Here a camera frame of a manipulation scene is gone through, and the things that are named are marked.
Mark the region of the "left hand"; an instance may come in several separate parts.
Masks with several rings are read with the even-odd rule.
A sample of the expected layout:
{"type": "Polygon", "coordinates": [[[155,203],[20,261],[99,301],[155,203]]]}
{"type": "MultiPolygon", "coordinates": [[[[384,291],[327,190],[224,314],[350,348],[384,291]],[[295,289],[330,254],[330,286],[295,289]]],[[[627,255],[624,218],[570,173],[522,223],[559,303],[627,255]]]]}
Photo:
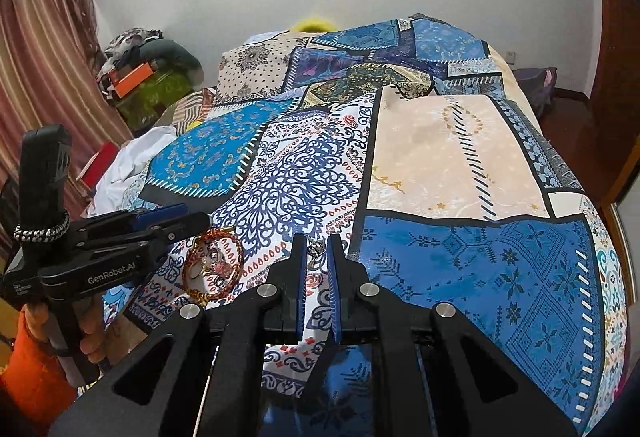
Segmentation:
{"type": "MultiPolygon", "coordinates": [[[[90,306],[79,318],[79,327],[85,336],[82,338],[79,348],[92,363],[99,363],[105,357],[105,325],[104,306],[100,295],[93,296],[90,306]]],[[[24,307],[26,327],[32,337],[50,347],[50,339],[47,337],[44,325],[49,319],[48,307],[44,304],[27,304],[24,307]]]]}

